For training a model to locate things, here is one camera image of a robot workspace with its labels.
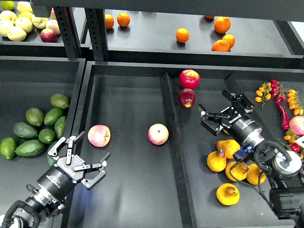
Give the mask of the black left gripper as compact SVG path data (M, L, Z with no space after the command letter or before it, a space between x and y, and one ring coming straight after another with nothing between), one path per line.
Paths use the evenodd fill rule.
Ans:
M81 182L87 190L91 190L106 176L105 168L110 152L94 164L86 164L78 155L74 155L76 144L83 139L84 134L82 131L78 136L61 137L47 153L51 159L57 161L56 166L46 171L37 182L57 201L61 201L77 183ZM66 149L66 155L60 157L58 153L63 148ZM88 173L95 173L95 176L86 178Z

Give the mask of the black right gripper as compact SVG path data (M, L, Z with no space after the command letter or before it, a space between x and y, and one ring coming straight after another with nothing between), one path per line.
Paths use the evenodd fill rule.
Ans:
M244 94L237 95L227 90L222 90L222 95L231 102L231 106L220 113L210 113L198 104L201 125L214 136L225 129L240 145L259 144L263 140L260 135L263 127L251 117L254 110L252 102Z

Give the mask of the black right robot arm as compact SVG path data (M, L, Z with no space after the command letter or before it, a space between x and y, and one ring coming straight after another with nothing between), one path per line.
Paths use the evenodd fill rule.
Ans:
M229 173L241 163L252 161L261 170L258 179L266 175L271 189L269 197L258 190L278 219L292 219L295 227L304 226L304 175L303 161L292 151L288 151L277 142L265 139L262 126L256 122L250 112L253 104L244 94L236 95L222 91L231 106L219 113L210 113L198 105L201 125L213 135L226 130L241 146L234 153L236 163L229 168Z

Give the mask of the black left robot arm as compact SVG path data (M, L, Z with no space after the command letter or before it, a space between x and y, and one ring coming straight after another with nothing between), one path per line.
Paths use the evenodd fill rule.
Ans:
M2 228L37 228L44 218L55 217L66 207L66 197L74 187L82 183L91 190L105 176L108 152L98 163L88 164L75 153L76 144L84 137L62 137L48 151L55 164L38 180L39 189L28 185L32 197L25 201L17 200L0 217Z

